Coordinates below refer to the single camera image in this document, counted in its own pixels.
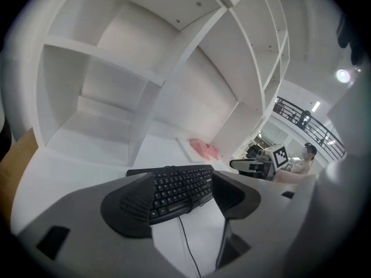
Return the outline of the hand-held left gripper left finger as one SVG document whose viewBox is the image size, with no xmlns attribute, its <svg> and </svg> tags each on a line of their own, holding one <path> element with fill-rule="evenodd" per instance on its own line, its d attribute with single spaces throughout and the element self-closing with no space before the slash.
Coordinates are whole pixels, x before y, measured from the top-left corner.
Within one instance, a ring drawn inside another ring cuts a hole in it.
<svg viewBox="0 0 371 278">
<path fill-rule="evenodd" d="M 18 234 L 53 277 L 182 277 L 154 246 L 150 173 L 71 192 Z"/>
</svg>

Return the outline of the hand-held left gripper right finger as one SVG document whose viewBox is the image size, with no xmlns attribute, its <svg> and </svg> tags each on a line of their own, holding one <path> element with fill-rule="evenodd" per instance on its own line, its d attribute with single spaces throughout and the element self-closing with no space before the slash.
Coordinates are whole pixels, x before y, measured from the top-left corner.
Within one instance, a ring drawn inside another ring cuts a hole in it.
<svg viewBox="0 0 371 278">
<path fill-rule="evenodd" d="M 317 179 L 284 184 L 214 171 L 212 192 L 225 226 L 213 277 L 289 277 L 289 252 Z"/>
</svg>

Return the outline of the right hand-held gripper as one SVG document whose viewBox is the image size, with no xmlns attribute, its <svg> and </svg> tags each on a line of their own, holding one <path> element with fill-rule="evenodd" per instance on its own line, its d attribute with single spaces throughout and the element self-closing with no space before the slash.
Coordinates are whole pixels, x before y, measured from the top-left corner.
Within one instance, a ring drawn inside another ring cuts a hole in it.
<svg viewBox="0 0 371 278">
<path fill-rule="evenodd" d="M 251 170 L 254 177 L 272 181 L 278 170 L 289 163 L 286 149 L 283 145 L 273 145 L 261 150 L 255 159 L 235 159 L 230 161 L 230 167 L 235 170 Z"/>
</svg>

